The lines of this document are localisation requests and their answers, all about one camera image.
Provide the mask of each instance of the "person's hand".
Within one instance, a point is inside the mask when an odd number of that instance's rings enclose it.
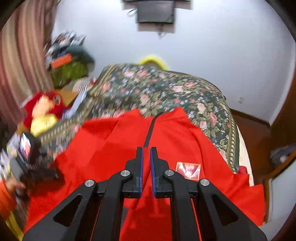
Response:
[[[16,188],[19,188],[19,189],[26,188],[26,186],[23,183],[17,181],[14,177],[9,178],[5,182],[5,186],[6,186],[7,190],[9,192],[11,192],[12,194],[14,194]]]

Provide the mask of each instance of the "floral bedspread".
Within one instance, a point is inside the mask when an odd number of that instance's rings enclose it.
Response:
[[[40,138],[44,150],[56,156],[68,146],[86,119],[118,117],[134,108],[147,117],[178,106],[236,173],[239,137],[220,90],[202,78],[136,64],[105,67],[76,114],[69,120],[60,120]]]

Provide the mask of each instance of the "wooden floor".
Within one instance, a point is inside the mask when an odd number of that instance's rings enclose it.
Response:
[[[263,178],[273,171],[269,160],[271,132],[267,125],[233,115],[246,144],[255,184],[263,183]]]

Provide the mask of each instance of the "metal rivet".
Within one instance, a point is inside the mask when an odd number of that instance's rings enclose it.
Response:
[[[92,187],[94,185],[94,180],[87,180],[85,181],[84,185],[87,187]]]
[[[203,186],[208,186],[210,184],[210,182],[208,179],[201,179],[200,184]]]
[[[173,170],[166,170],[165,174],[170,177],[170,176],[174,175],[174,171]]]
[[[123,170],[121,173],[120,173],[120,175],[122,175],[123,177],[127,177],[128,175],[130,175],[130,171],[128,171],[128,170]]]

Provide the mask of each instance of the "orange box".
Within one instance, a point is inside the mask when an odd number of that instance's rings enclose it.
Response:
[[[68,53],[54,60],[51,66],[52,66],[52,69],[56,69],[64,64],[70,63],[71,61],[72,61],[72,55]]]

